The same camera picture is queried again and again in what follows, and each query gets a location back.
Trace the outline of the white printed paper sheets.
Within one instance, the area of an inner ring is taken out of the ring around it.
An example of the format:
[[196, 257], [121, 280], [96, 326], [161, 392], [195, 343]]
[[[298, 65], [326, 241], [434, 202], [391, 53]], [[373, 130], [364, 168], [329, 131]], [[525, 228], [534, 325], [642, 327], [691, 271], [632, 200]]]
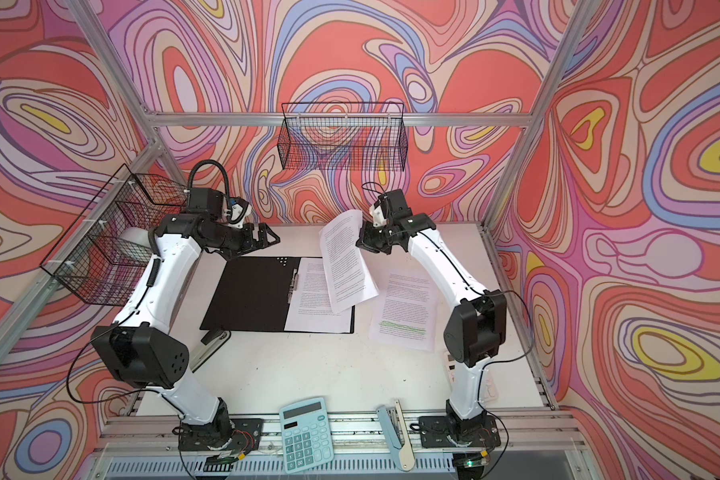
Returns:
[[369, 339], [419, 351], [435, 346], [437, 288], [426, 275], [393, 271], [383, 282]]

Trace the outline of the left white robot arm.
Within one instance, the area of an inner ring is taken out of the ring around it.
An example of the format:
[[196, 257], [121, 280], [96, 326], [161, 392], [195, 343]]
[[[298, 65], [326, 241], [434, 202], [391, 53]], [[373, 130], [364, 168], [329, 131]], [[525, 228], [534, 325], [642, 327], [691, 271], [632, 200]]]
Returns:
[[233, 436], [226, 403], [212, 395], [189, 367], [188, 347], [170, 336], [180, 294], [202, 253], [229, 261], [279, 243], [265, 223], [223, 224], [207, 213], [165, 216], [147, 233], [148, 265], [109, 327], [98, 327], [91, 345], [112, 376], [156, 394], [179, 417], [179, 431], [203, 448], [220, 450]]

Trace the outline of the white printed sheet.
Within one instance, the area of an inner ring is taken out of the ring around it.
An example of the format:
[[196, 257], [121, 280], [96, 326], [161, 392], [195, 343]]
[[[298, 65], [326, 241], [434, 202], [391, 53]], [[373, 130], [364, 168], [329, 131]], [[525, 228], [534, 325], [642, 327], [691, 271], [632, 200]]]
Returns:
[[328, 296], [334, 314], [379, 294], [361, 249], [356, 246], [362, 222], [360, 210], [349, 210], [339, 214], [319, 232]]
[[322, 258], [302, 257], [295, 276], [284, 330], [297, 333], [351, 334], [354, 311], [334, 313]]

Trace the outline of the teal clip folder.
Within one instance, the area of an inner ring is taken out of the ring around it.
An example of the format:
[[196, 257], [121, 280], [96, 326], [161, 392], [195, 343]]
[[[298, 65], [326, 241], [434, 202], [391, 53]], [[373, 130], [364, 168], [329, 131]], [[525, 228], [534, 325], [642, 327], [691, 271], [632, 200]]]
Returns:
[[284, 333], [302, 257], [242, 257], [221, 274], [200, 328]]

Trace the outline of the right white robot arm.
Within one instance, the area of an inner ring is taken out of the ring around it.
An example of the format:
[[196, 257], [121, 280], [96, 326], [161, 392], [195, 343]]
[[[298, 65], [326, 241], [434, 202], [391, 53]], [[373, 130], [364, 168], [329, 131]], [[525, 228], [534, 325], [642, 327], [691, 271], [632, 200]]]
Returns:
[[447, 414], [456, 422], [482, 416], [483, 371], [506, 341], [505, 294], [491, 291], [477, 281], [448, 248], [435, 224], [423, 214], [381, 226], [364, 220], [357, 246], [387, 255], [398, 246], [429, 274], [451, 307], [443, 341], [456, 368], [446, 402]]

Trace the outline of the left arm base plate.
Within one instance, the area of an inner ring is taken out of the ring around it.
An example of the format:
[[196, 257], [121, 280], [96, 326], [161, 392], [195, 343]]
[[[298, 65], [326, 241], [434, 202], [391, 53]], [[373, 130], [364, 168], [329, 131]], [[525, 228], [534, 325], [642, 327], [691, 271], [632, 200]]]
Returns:
[[257, 450], [264, 425], [263, 418], [233, 418], [230, 426], [216, 429], [214, 425], [180, 423], [172, 429], [182, 452], [232, 451], [250, 453]]

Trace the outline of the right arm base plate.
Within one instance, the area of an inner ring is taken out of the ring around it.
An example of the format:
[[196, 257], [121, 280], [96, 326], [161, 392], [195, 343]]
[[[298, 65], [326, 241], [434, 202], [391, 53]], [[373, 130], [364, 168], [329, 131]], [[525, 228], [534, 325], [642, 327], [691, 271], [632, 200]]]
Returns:
[[483, 412], [468, 420], [451, 415], [421, 416], [410, 424], [423, 448], [480, 447], [488, 452], [502, 445], [496, 418]]

